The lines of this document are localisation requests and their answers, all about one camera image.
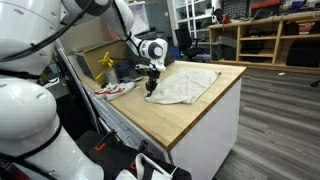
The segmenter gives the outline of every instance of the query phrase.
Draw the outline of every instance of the crumpled cloth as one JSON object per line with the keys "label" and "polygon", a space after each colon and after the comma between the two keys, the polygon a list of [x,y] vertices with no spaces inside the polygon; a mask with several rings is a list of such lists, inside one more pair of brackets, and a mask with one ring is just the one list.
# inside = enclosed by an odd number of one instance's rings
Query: crumpled cloth
{"label": "crumpled cloth", "polygon": [[160,82],[148,102],[159,104],[193,104],[218,78],[220,72],[182,68]]}

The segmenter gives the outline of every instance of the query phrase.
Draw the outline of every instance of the wooden floor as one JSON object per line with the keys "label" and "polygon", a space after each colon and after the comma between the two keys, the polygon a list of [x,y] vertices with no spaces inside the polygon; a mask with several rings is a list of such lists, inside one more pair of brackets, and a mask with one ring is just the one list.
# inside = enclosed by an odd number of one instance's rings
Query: wooden floor
{"label": "wooden floor", "polygon": [[238,139],[219,180],[320,179],[320,75],[249,69]]}

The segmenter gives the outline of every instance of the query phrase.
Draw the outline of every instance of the black cable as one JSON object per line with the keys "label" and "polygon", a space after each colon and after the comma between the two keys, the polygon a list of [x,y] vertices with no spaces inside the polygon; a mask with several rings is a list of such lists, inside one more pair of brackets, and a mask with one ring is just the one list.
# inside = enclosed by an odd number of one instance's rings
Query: black cable
{"label": "black cable", "polygon": [[29,47],[25,50],[22,50],[20,52],[17,52],[17,53],[11,54],[9,56],[6,56],[4,58],[1,58],[0,62],[7,62],[7,61],[13,61],[16,59],[24,58],[26,56],[29,56],[29,55],[35,53],[36,51],[38,51],[40,49],[46,47],[47,45],[51,44],[53,41],[55,41],[61,35],[63,35],[68,29],[70,29],[70,27],[73,26],[75,22],[77,22],[79,19],[81,19],[94,2],[95,2],[95,0],[90,0],[89,3],[85,6],[85,8],[68,25],[66,25],[64,28],[60,29],[59,31],[57,31],[56,33],[51,35],[50,37],[42,40],[38,44],[30,44],[31,47]]}
{"label": "black cable", "polygon": [[8,171],[6,171],[6,169],[4,169],[3,167],[0,166],[0,179],[5,179],[5,180],[15,180],[16,178],[9,173]]}
{"label": "black cable", "polygon": [[17,156],[17,157],[0,153],[0,159],[4,159],[9,162],[17,163],[25,168],[28,168],[29,170],[31,170],[33,172],[36,172],[36,173],[48,178],[49,180],[56,180],[56,178],[51,176],[50,173],[45,172],[44,170],[40,169],[39,167],[33,165],[32,163],[27,162],[25,159],[27,159],[30,156],[33,156],[34,154],[42,151],[44,148],[49,146],[58,137],[58,135],[61,132],[61,129],[62,129],[62,123],[59,122],[59,127],[58,127],[57,131],[54,133],[54,135],[47,142],[45,142],[44,144],[42,144],[38,148],[36,148],[32,151],[29,151],[27,153],[24,153],[20,156]]}
{"label": "black cable", "polygon": [[139,56],[141,56],[138,46],[137,46],[137,45],[133,42],[133,40],[131,39],[131,33],[130,33],[130,35],[127,34],[127,29],[126,29],[124,20],[123,20],[123,18],[122,18],[122,14],[121,14],[121,12],[120,12],[120,9],[119,9],[119,7],[118,7],[118,5],[117,5],[117,3],[116,3],[116,0],[113,0],[113,4],[114,4],[114,7],[115,7],[115,9],[116,9],[116,11],[117,11],[117,14],[118,14],[118,16],[119,16],[120,23],[121,23],[121,26],[122,26],[122,29],[123,29],[123,33],[124,33],[124,35],[125,35],[126,38],[127,38],[125,41],[128,41],[128,40],[129,40],[129,41],[132,43],[132,45],[137,49],[137,52],[138,52]]}

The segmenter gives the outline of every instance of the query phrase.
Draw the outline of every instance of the sneaker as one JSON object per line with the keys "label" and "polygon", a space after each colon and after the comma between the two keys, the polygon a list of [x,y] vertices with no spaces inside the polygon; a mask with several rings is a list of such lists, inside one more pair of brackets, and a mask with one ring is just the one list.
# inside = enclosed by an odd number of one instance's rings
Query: sneaker
{"label": "sneaker", "polygon": [[143,78],[140,74],[137,73],[135,69],[130,69],[129,75],[133,82],[140,81]]}
{"label": "sneaker", "polygon": [[121,84],[108,84],[105,88],[95,91],[94,95],[97,99],[107,98],[108,101],[114,100],[134,88],[134,82]]}

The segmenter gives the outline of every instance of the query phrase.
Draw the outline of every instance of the wooden cabinet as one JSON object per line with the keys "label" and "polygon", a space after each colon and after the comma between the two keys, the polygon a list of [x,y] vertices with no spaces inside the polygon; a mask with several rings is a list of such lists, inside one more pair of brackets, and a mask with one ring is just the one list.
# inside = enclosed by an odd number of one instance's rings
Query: wooden cabinet
{"label": "wooden cabinet", "polygon": [[[261,20],[250,20],[246,22],[231,23],[225,25],[210,26],[210,43],[216,43],[218,36],[227,33],[237,41],[236,59],[213,60],[217,64],[242,65],[251,68],[305,72],[320,74],[320,68],[287,66],[286,61],[289,49],[295,39],[319,39],[319,34],[298,34],[286,35],[284,26],[288,21],[302,19],[320,20],[319,12],[299,13],[287,16],[276,16]],[[268,32],[265,36],[252,37],[246,36],[249,30],[256,29]],[[243,51],[245,44],[263,42],[263,49],[259,53],[247,53]]]}

